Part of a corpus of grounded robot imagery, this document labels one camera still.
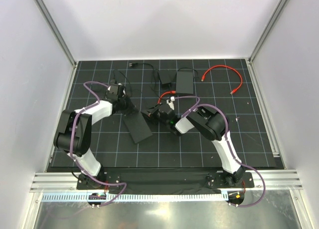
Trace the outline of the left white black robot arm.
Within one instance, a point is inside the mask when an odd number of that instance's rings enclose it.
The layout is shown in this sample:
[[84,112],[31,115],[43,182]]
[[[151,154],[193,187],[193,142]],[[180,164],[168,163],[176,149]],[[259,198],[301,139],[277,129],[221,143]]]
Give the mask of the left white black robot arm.
[[83,86],[96,97],[96,102],[81,109],[62,111],[53,144],[74,161],[94,189],[124,185],[107,183],[104,167],[91,151],[92,126],[115,113],[130,115],[138,110],[120,83],[87,81]]

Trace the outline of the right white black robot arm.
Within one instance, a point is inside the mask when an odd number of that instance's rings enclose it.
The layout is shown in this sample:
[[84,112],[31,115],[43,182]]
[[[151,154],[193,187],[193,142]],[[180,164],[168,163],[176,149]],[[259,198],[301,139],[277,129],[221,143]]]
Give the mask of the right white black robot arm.
[[215,147],[221,160],[225,183],[230,187],[236,187],[242,182],[245,168],[231,141],[228,119],[216,106],[198,104],[184,116],[178,117],[170,106],[160,103],[142,111],[142,115],[151,122],[165,125],[177,136],[195,128]]

